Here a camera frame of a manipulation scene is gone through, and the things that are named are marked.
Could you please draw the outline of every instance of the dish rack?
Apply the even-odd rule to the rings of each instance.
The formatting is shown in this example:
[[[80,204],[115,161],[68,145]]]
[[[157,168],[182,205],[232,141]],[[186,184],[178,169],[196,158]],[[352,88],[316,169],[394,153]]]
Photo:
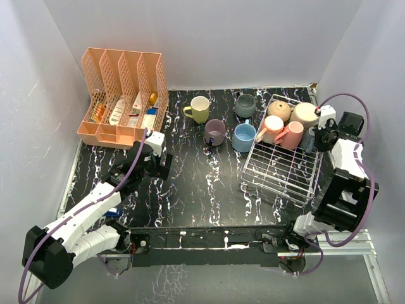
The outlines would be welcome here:
[[[274,94],[274,101],[285,101],[291,107],[301,101]],[[266,118],[260,123],[259,130]],[[242,169],[242,185],[252,185],[273,192],[303,208],[310,202],[318,184],[323,153],[307,154],[303,149],[283,149],[281,146],[255,142]]]
[[[83,55],[82,65],[90,92],[90,106],[77,131],[84,143],[130,149],[134,141],[142,139],[142,121],[151,107],[149,97],[153,92],[158,101],[154,105],[157,114],[152,130],[160,130],[169,104],[161,54],[90,47]],[[130,110],[138,97],[142,105],[138,121],[135,126],[128,126]],[[121,99],[122,116],[117,125],[111,125],[109,118]],[[105,107],[105,112],[97,123],[91,117],[98,104]]]

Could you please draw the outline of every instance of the white wall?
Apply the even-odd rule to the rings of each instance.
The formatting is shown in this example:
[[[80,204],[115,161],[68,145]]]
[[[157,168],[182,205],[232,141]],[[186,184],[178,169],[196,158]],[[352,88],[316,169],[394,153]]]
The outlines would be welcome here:
[[[0,302],[16,303],[25,234],[55,219],[88,92],[42,0],[1,1],[0,29]]]
[[[89,46],[160,52],[170,88],[215,89],[318,82],[362,1],[44,2],[78,63]]]
[[[318,85],[318,101],[336,92],[357,94],[371,112],[364,161],[380,192],[367,222],[378,263],[393,303],[404,303],[405,261],[405,5],[365,1],[339,44]],[[364,113],[357,101],[331,105]]]

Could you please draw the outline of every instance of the blue mug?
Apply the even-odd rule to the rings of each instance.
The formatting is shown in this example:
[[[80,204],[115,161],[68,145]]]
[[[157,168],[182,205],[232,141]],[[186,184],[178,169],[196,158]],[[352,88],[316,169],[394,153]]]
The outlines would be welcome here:
[[[241,153],[249,152],[255,137],[256,129],[249,124],[249,119],[247,119],[245,123],[236,126],[232,136],[232,147]]]

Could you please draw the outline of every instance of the beige mug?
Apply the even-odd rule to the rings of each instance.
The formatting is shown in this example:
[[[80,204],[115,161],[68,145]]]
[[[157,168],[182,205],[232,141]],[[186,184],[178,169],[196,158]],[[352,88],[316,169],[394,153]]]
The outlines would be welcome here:
[[[291,111],[290,105],[285,101],[274,100],[267,109],[267,115],[275,115],[280,117],[283,122],[288,122]]]
[[[308,130],[318,123],[318,116],[315,114],[316,106],[312,103],[299,103],[291,113],[290,122],[300,122],[304,130]]]
[[[209,116],[209,100],[204,96],[194,97],[190,106],[183,108],[183,114],[194,119],[197,124],[205,123]]]
[[[255,141],[258,143],[264,141],[265,143],[272,144],[274,137],[279,135],[283,131],[284,122],[283,120],[275,115],[267,116],[261,127],[261,131],[256,136]]]
[[[291,122],[274,138],[274,143],[280,144],[285,149],[294,150],[298,147],[303,134],[304,127],[301,122]]]

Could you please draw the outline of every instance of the wire dish rack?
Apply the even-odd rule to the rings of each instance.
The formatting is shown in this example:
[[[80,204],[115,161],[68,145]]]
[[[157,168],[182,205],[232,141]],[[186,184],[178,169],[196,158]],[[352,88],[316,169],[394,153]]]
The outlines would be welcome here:
[[[278,100],[285,101],[292,107],[301,103],[274,94],[269,105]],[[265,117],[263,115],[258,130],[261,130]],[[319,152],[307,154],[301,148],[287,150],[263,141],[256,142],[242,169],[242,185],[253,185],[271,191],[293,201],[295,206],[304,208],[315,196],[322,158],[323,153]]]

